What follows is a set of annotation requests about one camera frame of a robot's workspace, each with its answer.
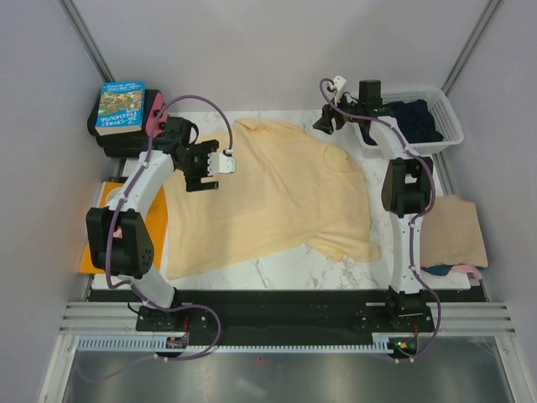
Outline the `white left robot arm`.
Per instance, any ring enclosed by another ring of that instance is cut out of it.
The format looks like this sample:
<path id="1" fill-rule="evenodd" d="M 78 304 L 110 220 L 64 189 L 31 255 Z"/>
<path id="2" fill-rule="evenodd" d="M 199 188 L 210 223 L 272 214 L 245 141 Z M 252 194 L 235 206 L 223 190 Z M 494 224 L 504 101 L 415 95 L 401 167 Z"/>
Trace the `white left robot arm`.
<path id="1" fill-rule="evenodd" d="M 155 321 L 175 330 L 184 321 L 175 288 L 156 268 L 154 244 L 147 229 L 149 208 L 164 183 L 177 170 L 185 175 L 188 192 L 218 188 L 217 181 L 203 182 L 216 174 L 219 142 L 197 143 L 190 135 L 160 135 L 142 147 L 134 171 L 104 207 L 86 214 L 92 264 L 104 270 L 107 287 L 129 287 L 148 307 Z"/>

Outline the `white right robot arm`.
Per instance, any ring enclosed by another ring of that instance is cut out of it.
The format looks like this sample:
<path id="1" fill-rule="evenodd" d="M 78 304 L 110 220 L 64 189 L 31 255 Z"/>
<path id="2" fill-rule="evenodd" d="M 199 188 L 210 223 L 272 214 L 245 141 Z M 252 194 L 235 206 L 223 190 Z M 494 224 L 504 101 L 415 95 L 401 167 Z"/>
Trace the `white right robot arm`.
<path id="1" fill-rule="evenodd" d="M 427 289 L 420 278 L 420 234 L 424 215 L 435 203 L 433 162 L 413 151 L 394 113 L 383 105 L 379 81 L 364 82 L 361 97 L 351 104 L 344 99 L 345 84 L 341 76 L 320 81 L 326 105 L 314 128 L 331 134 L 346 122 L 368 123 L 369 136 L 388 161 L 381 202 L 394 235 L 394 270 L 385 306 L 375 308 L 373 317 L 397 331 L 432 331 Z"/>

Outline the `yellow t-shirt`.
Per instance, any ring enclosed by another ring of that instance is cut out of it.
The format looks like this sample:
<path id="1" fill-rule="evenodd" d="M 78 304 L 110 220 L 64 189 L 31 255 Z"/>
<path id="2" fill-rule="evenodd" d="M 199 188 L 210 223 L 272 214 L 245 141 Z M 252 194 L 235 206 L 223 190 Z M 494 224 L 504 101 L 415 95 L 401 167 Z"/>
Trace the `yellow t-shirt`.
<path id="1" fill-rule="evenodd" d="M 307 244 L 330 260 L 375 261 L 368 189 L 342 148 L 274 120 L 237 121 L 213 138 L 234 143 L 237 167 L 215 190 L 165 183 L 172 280 Z"/>

